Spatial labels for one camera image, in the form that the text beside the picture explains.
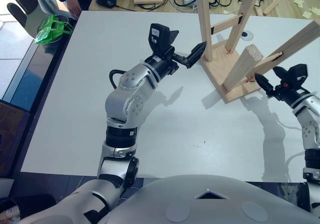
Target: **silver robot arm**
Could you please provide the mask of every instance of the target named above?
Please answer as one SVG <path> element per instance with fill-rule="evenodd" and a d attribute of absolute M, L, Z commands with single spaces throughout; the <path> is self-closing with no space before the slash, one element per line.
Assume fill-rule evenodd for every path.
<path fill-rule="evenodd" d="M 151 24 L 149 44 L 153 54 L 131 70 L 113 70 L 110 80 L 115 90 L 105 102 L 106 140 L 103 142 L 98 178 L 83 184 L 57 205 L 22 219 L 24 223 L 91 223 L 105 221 L 117 206 L 119 197 L 136 179 L 139 160 L 135 158 L 136 135 L 143 107 L 166 75 L 172 75 L 178 63 L 191 68 L 202 56 L 206 42 L 198 44 L 188 57 L 175 54 L 178 31 Z M 116 87 L 113 74 L 122 76 Z"/>
<path fill-rule="evenodd" d="M 308 77 L 305 64 L 295 65 L 288 71 L 282 67 L 273 70 L 281 79 L 275 88 L 260 74 L 255 74 L 255 79 L 269 98 L 286 102 L 301 125 L 306 161 L 303 178 L 309 187 L 310 203 L 305 209 L 320 217 L 320 99 L 301 86 Z"/>

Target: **desk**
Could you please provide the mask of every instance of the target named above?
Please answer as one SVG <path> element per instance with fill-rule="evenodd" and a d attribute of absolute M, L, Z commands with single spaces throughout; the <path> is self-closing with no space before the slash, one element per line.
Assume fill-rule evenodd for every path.
<path fill-rule="evenodd" d="M 211 15 L 211 22 L 226 18 Z M 151 55 L 151 23 L 180 31 L 173 44 L 180 54 L 188 54 L 201 42 L 197 14 L 82 12 L 22 171 L 97 174 L 106 131 L 105 100 L 113 90 L 109 71 L 129 70 Z M 245 46 L 255 44 L 267 56 L 308 23 L 250 17 L 246 29 L 254 39 L 240 40 L 237 51 L 241 53 Z M 227 38 L 229 33 L 225 30 L 218 38 Z M 318 94 L 319 45 L 317 39 L 281 64 L 285 68 L 308 64 L 304 87 Z M 271 83 L 279 83 L 272 72 L 266 76 Z M 217 174 L 246 181 L 285 182 L 289 172 L 292 182 L 303 181 L 305 162 L 299 123 L 289 106 L 268 100 L 263 92 L 226 105 L 199 64 L 189 70 L 180 66 L 159 83 L 143 109 L 145 120 L 137 136 L 136 153 L 140 177 Z"/>
<path fill-rule="evenodd" d="M 305 19 L 302 17 L 302 14 L 304 11 L 309 11 L 309 8 L 317 7 L 320 8 L 320 0 L 304 0 L 303 8 L 299 8 L 293 0 L 265 0 L 261 3 L 261 8 L 264 10 L 268 5 L 270 5 L 273 1 L 279 1 L 279 5 L 276 7 L 275 10 L 273 10 L 268 16 L 269 17 L 284 17 L 284 18 L 295 18 L 295 19 Z M 228 3 L 229 0 L 221 0 L 222 3 Z M 132 9 L 136 11 L 144 12 L 146 10 L 141 9 L 139 6 L 136 6 L 134 4 L 133 0 L 117 0 L 117 4 L 119 6 L 122 6 L 127 9 Z M 240 8 L 241 3 L 238 3 L 238 0 L 232 0 L 232 3 L 228 7 L 216 7 L 211 8 L 211 12 L 213 14 L 222 14 L 224 10 L 227 10 L 229 12 L 233 12 L 235 10 L 238 10 Z M 96 10 L 96 11 L 123 11 L 120 8 L 113 8 L 108 9 L 103 6 L 98 5 L 95 0 L 92 0 L 89 10 Z M 169 2 L 165 4 L 164 6 L 161 6 L 154 12 L 173 12 L 177 13 L 179 12 L 176 10 Z M 312 14 L 310 19 L 319 19 L 319 16 Z"/>

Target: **wooden stick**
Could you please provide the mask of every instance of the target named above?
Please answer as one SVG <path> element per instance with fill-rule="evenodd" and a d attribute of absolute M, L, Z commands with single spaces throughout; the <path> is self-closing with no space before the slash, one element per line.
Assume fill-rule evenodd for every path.
<path fill-rule="evenodd" d="M 273 1 L 266 9 L 263 11 L 263 15 L 267 16 L 277 5 L 279 4 L 279 1 Z"/>
<path fill-rule="evenodd" d="M 214 35 L 222 30 L 225 30 L 227 28 L 233 27 L 237 25 L 240 21 L 239 19 L 242 17 L 242 15 L 233 16 L 230 19 L 221 21 L 215 25 L 211 26 L 211 34 Z"/>
<path fill-rule="evenodd" d="M 257 0 L 257 1 L 255 2 L 255 4 L 254 4 L 254 7 L 255 7 L 254 12 L 255 12 L 255 14 L 256 14 L 257 16 L 263 16 L 263 12 L 262 12 L 261 6 L 260 6 L 260 7 L 257 7 L 256 5 L 259 5 L 259 1 L 258 1 L 258 0 Z"/>
<path fill-rule="evenodd" d="M 312 21 L 310 24 L 305 26 L 297 34 L 295 34 L 291 39 L 277 48 L 269 56 L 272 56 L 278 52 L 283 52 L 283 54 L 274 61 L 267 62 L 263 65 L 254 67 L 252 74 L 265 74 L 273 67 L 280 64 L 282 61 L 289 58 L 291 55 L 302 49 L 303 47 L 310 44 L 312 41 L 320 37 L 320 20 Z"/>
<path fill-rule="evenodd" d="M 210 13 L 209 13 L 209 0 L 196 0 L 198 7 L 198 16 L 201 30 L 202 41 L 206 41 L 206 48 L 204 56 L 208 61 L 213 60 L 212 53 L 212 40 L 211 40 L 211 27 L 210 27 Z"/>
<path fill-rule="evenodd" d="M 269 55 L 268 57 L 264 58 L 263 60 L 261 60 L 259 63 L 257 63 L 257 65 L 255 66 L 258 67 L 258 66 L 262 66 L 266 63 L 269 63 L 271 62 L 272 60 L 274 60 L 275 58 L 281 56 L 283 54 L 283 52 L 279 52 L 279 53 L 275 53 L 274 55 Z M 250 71 L 248 74 L 247 74 L 247 79 L 250 80 L 250 81 L 254 81 L 255 80 L 255 73 L 252 71 Z"/>
<path fill-rule="evenodd" d="M 262 54 L 255 45 L 245 47 L 239 59 L 223 82 L 225 89 L 230 91 L 262 58 Z"/>
<path fill-rule="evenodd" d="M 250 17 L 251 11 L 254 7 L 256 0 L 243 0 L 238 14 L 243 14 L 240 24 L 233 26 L 228 41 L 226 43 L 226 49 L 229 53 L 232 53 L 237 46 L 240 36 L 246 26 L 246 23 Z"/>
<path fill-rule="evenodd" d="M 164 0 L 133 0 L 135 5 L 163 4 Z"/>

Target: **tiled floor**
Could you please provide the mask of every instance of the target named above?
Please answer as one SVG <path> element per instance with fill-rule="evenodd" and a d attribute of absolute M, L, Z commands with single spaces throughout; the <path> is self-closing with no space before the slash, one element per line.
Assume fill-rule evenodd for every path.
<path fill-rule="evenodd" d="M 7 10 L 10 2 L 16 3 L 15 0 L 0 0 L 0 99 L 32 41 Z"/>
<path fill-rule="evenodd" d="M 0 99 L 5 94 L 11 82 L 11 79 L 13 78 L 17 68 L 19 67 L 20 62 L 21 62 L 21 59 L 18 59 L 18 60 L 0 59 Z"/>
<path fill-rule="evenodd" d="M 0 98 L 5 94 L 31 42 L 32 38 L 18 22 L 6 22 L 0 29 Z"/>

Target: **black band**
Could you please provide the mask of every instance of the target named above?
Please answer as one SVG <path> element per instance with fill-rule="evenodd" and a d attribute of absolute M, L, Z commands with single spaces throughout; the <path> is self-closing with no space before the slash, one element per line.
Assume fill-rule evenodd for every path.
<path fill-rule="evenodd" d="M 108 127 L 105 143 L 113 148 L 128 148 L 136 143 L 137 128 L 120 129 Z"/>
<path fill-rule="evenodd" d="M 307 168 L 320 169 L 320 150 L 306 150 L 304 157 Z"/>

